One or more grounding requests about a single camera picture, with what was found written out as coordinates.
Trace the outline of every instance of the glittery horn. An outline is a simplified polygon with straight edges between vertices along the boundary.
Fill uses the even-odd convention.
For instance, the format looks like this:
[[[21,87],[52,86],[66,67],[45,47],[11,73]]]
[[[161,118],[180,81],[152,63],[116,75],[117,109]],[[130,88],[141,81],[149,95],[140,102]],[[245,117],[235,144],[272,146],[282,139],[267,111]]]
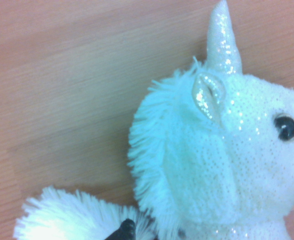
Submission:
[[[241,57],[226,0],[219,2],[211,13],[206,66],[226,74],[242,73]]]

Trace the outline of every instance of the fluffy mane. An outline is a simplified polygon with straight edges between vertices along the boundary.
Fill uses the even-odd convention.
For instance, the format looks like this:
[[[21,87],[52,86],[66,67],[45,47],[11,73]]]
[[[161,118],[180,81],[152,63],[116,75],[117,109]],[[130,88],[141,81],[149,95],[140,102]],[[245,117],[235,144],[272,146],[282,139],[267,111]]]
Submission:
[[[179,232],[179,206],[172,198],[162,163],[165,151],[169,151],[166,141],[170,126],[166,118],[173,111],[173,103],[181,84],[193,79],[201,67],[195,58],[194,60],[188,71],[177,70],[172,77],[161,82],[152,81],[148,88],[150,93],[142,101],[130,128],[131,149],[128,157],[131,162],[128,165],[132,167],[132,175],[136,178],[135,197],[140,210],[146,211],[161,223],[158,226],[159,239],[172,239],[172,235],[177,236]],[[150,203],[162,206],[161,210],[149,209]]]

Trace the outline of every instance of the unicorn head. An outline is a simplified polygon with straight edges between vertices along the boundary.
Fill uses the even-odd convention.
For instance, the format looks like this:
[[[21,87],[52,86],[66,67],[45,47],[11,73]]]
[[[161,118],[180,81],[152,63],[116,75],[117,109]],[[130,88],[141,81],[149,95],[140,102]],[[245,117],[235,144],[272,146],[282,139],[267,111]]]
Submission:
[[[289,240],[294,91],[242,73],[225,0],[211,15],[204,64],[150,91],[128,156],[159,239]]]

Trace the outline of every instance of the wood grain surface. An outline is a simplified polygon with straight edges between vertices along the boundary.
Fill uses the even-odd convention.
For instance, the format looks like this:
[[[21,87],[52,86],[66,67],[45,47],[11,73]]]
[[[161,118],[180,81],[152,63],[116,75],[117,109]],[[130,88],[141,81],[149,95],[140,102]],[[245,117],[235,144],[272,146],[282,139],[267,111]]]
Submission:
[[[205,59],[217,2],[0,1],[0,240],[49,185],[136,204],[133,114],[152,79]],[[244,72],[294,88],[294,1],[228,3]]]

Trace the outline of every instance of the inner ear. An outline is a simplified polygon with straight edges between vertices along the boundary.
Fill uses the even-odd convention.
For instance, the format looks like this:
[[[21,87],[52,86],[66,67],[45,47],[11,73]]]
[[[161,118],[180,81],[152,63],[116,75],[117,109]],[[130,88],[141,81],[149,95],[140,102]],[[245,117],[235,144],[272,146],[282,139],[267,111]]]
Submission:
[[[192,98],[202,114],[220,124],[225,88],[218,77],[206,72],[199,74],[192,87]]]

